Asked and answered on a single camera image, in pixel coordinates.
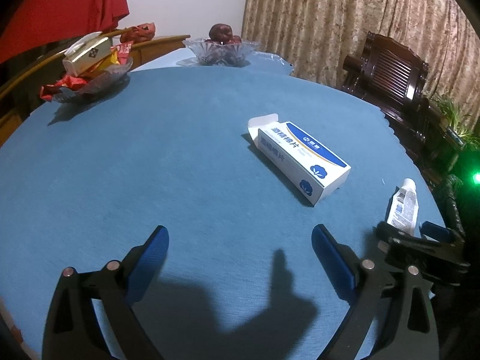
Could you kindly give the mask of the white blue cotton pad box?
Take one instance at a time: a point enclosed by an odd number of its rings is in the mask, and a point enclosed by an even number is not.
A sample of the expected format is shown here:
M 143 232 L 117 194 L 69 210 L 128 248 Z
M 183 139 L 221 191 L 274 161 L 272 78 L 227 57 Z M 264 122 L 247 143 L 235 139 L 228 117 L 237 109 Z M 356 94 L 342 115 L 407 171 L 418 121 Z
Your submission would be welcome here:
M 248 120 L 247 130 L 262 152 L 312 205 L 348 178 L 352 167 L 296 124 L 273 113 Z

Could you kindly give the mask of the red bag on cabinet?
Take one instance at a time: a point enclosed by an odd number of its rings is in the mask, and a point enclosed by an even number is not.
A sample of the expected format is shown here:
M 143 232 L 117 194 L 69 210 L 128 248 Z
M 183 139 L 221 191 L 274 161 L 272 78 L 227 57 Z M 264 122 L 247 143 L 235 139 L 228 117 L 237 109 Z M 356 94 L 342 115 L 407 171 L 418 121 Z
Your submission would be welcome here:
M 145 23 L 130 27 L 120 35 L 120 42 L 142 43 L 150 41 L 155 36 L 155 30 L 156 27 L 154 23 Z

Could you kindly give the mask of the dark red apples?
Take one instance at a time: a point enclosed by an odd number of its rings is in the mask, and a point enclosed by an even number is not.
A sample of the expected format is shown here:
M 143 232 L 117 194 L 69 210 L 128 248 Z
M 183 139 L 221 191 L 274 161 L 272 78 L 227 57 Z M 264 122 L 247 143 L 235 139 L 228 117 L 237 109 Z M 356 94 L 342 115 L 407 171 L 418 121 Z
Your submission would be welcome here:
M 219 45 L 240 44 L 242 39 L 238 35 L 233 34 L 232 28 L 227 24 L 214 24 L 209 33 L 209 38 L 205 40 L 207 43 Z

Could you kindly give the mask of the light blue table cover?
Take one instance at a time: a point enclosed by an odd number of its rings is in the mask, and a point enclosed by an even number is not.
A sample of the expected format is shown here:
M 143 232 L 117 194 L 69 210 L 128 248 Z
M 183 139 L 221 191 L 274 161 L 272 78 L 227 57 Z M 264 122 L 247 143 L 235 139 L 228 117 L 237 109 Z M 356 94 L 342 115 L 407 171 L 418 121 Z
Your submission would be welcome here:
M 198 59 L 190 49 L 176 49 L 164 56 L 153 59 L 148 63 L 136 67 L 134 72 L 153 70 L 159 68 L 183 68 L 200 66 Z M 254 51 L 239 65 L 240 68 L 260 72 L 269 72 L 283 76 L 291 76 L 294 65 L 284 60 L 279 55 Z

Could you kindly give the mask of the red cloth cover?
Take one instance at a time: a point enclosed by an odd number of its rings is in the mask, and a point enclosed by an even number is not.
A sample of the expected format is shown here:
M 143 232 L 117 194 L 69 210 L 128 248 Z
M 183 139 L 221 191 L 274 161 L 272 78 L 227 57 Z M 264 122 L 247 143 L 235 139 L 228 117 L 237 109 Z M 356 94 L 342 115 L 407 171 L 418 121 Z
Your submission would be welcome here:
M 1 61 L 35 47 L 115 29 L 127 0 L 24 0 L 1 27 Z

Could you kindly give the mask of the glass fruit bowl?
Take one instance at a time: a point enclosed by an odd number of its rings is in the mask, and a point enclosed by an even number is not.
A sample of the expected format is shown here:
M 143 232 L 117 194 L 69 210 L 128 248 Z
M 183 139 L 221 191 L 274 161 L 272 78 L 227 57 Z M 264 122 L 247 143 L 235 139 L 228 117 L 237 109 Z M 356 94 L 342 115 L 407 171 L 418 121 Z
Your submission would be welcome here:
M 257 51 L 260 43 L 257 41 L 242 41 L 233 44 L 217 44 L 206 39 L 186 39 L 182 41 L 190 49 L 201 65 L 222 65 L 227 67 L 241 67 L 247 57 Z

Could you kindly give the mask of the white toothpaste tube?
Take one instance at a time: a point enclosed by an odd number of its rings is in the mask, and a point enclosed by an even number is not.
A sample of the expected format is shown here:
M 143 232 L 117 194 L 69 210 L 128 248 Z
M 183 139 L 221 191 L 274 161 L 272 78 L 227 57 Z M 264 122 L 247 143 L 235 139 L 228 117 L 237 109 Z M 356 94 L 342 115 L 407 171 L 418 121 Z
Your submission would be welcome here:
M 386 222 L 409 236 L 414 236 L 418 209 L 416 183 L 406 178 L 391 198 Z

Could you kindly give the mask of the green potted plant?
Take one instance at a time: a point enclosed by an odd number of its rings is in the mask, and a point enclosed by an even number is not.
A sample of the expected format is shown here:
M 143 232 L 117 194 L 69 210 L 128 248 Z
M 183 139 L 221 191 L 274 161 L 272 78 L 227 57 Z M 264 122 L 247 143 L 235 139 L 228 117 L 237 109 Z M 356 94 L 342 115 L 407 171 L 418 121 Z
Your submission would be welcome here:
M 473 130 L 466 124 L 467 120 L 470 119 L 470 115 L 463 114 L 460 105 L 447 94 L 434 94 L 430 99 L 446 117 L 450 130 L 453 131 L 467 147 L 478 150 L 479 138 L 474 135 Z

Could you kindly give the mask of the white and gold box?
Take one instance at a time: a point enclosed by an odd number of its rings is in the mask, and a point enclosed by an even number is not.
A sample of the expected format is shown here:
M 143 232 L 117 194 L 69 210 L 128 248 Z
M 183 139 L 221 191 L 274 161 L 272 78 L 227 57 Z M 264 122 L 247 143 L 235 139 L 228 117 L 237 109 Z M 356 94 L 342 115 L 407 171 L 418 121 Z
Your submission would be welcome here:
M 94 32 L 72 44 L 65 52 L 63 65 L 66 74 L 78 77 L 111 53 L 112 38 Z

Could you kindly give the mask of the glass snack dish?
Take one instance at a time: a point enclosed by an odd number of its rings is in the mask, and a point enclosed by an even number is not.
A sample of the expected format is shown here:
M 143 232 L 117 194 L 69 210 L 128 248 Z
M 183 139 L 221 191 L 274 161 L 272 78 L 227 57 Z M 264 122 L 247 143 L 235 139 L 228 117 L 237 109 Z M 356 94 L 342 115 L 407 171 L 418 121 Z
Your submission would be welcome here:
M 126 78 L 134 61 L 130 55 L 132 46 L 131 42 L 113 46 L 106 58 L 81 76 L 65 74 L 54 84 L 41 86 L 40 99 L 63 104 L 92 102 Z

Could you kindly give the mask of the beige patterned curtain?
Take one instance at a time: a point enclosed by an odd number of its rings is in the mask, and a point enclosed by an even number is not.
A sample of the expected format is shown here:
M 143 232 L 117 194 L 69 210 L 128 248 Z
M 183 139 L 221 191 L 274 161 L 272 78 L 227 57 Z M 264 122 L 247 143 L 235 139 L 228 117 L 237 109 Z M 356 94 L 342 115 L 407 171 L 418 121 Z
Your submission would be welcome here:
M 456 0 L 247 0 L 241 33 L 332 87 L 368 33 L 393 38 L 428 63 L 427 94 L 450 96 L 467 125 L 479 118 L 479 36 Z

